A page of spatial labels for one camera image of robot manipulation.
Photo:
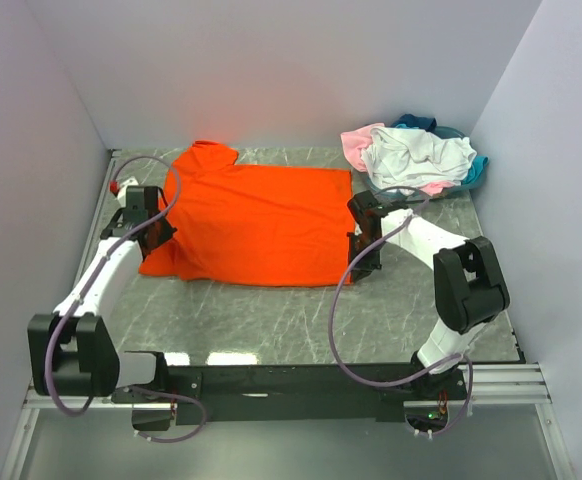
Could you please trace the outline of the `orange t shirt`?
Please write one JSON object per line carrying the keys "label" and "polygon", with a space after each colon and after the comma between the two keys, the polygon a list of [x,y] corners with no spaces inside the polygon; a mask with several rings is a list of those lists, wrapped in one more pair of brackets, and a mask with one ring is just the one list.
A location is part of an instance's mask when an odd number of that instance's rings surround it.
{"label": "orange t shirt", "polygon": [[163,190],[176,232],[139,267],[151,277],[257,287],[335,285],[354,220],[343,169],[241,164],[237,150],[197,141]]}

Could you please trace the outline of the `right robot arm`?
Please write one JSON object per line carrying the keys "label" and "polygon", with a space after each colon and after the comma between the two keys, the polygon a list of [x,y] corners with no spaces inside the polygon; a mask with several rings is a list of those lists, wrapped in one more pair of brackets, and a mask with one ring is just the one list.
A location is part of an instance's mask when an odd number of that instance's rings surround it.
{"label": "right robot arm", "polygon": [[354,195],[347,207],[359,232],[348,235],[349,266],[343,278],[356,283],[381,269],[386,244],[431,269],[438,320],[414,354],[415,370],[407,378],[415,395],[431,399],[484,326],[509,307],[510,295],[492,242],[436,226],[420,216],[425,206],[383,204],[370,191]]}

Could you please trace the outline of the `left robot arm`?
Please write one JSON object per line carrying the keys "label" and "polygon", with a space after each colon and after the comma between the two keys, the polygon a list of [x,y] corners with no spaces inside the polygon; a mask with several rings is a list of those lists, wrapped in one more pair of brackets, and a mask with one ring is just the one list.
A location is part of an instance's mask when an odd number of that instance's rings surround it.
{"label": "left robot arm", "polygon": [[120,354],[105,321],[125,285],[153,250],[172,239],[176,228],[163,210],[162,188],[130,180],[112,187],[119,208],[102,230],[95,255],[69,295],[50,314],[36,314],[27,327],[32,381],[47,396],[105,397],[126,383],[147,401],[164,399],[168,373],[152,353]]}

